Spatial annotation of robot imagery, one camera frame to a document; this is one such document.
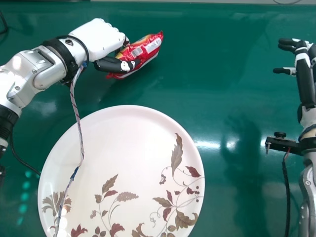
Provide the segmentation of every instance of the silver robotic arm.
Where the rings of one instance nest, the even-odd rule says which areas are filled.
[[[66,36],[47,40],[32,50],[17,53],[1,66],[0,158],[6,151],[7,140],[22,109],[37,93],[59,81],[69,84],[85,61],[97,64],[126,43],[128,39],[124,33],[95,18]],[[109,68],[119,71],[120,61],[110,64]]]

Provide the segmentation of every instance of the white robotic hand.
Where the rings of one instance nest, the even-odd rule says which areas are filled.
[[[121,48],[126,41],[124,33],[119,32],[117,28],[112,27],[110,23],[105,22],[103,19],[95,18],[92,21],[76,28],[69,33],[80,39],[89,51],[89,60],[94,62],[104,58],[109,53]],[[65,44],[69,51],[74,51],[74,55],[78,58],[78,63],[86,60],[85,51],[80,49],[81,45],[78,44],[78,49],[74,48],[75,45]]]

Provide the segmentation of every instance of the robotic hand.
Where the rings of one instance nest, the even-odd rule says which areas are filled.
[[[0,158],[13,126],[33,97],[56,82],[70,84],[84,62],[104,72],[128,73],[139,62],[107,56],[128,44],[128,38],[104,20],[92,21],[14,55],[0,67]]]
[[[313,67],[316,64],[316,45],[299,39],[280,39],[278,46],[282,50],[295,54],[295,68],[275,68],[274,73],[285,73],[297,78],[301,100],[297,115],[299,123],[304,128],[299,137],[300,141],[302,138],[316,135],[316,77],[313,78]]]
[[[306,168],[299,180],[303,194],[299,237],[316,237],[316,45],[299,39],[280,39],[278,46],[295,54],[294,68],[276,68],[274,73],[296,76],[301,100],[297,115],[304,129],[299,143],[286,140],[285,133],[277,132],[276,137],[267,138],[266,148],[304,156]]]

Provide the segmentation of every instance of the plate with floral pattern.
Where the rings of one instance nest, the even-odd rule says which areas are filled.
[[[85,159],[65,199],[58,237],[187,237],[205,188],[189,134],[167,115],[133,105],[96,111],[81,127]],[[48,237],[79,153],[74,124],[40,176],[39,216]]]

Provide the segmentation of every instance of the snack bag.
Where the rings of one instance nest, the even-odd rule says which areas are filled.
[[[109,73],[106,78],[117,78],[123,79],[132,73],[136,72],[144,65],[149,63],[155,57],[157,57],[160,46],[163,40],[162,31],[158,34],[149,34],[145,37],[141,38],[139,41],[129,44],[126,48],[124,48],[121,52],[119,52],[115,57],[122,61],[133,61],[140,60],[140,64],[138,64],[132,71],[126,74],[119,73]]]

